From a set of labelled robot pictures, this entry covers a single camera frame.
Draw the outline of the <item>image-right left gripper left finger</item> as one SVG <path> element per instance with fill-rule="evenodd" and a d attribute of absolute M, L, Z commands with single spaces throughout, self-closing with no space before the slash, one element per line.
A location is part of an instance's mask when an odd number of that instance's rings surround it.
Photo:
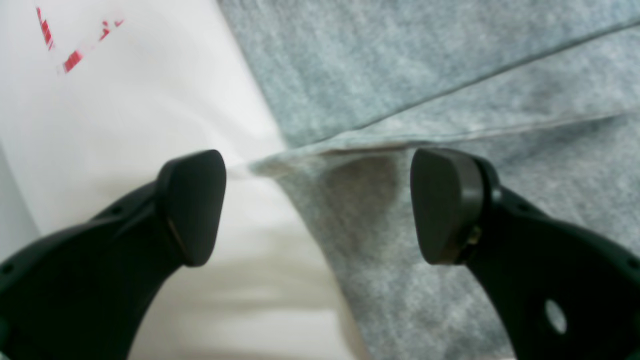
<path fill-rule="evenodd" d="M 1 264 L 1 355 L 125 360 L 164 283 L 210 259 L 226 193 L 210 149 L 172 159 L 153 182 L 89 221 L 28 244 Z"/>

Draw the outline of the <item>image-right left gripper right finger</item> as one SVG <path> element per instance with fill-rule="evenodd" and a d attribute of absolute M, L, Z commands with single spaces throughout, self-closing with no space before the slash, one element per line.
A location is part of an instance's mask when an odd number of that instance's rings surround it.
<path fill-rule="evenodd" d="M 469 153 L 416 150 L 410 196 L 423 259 L 473 274 L 517 359 L 639 358 L 639 258 L 631 251 L 545 214 Z"/>

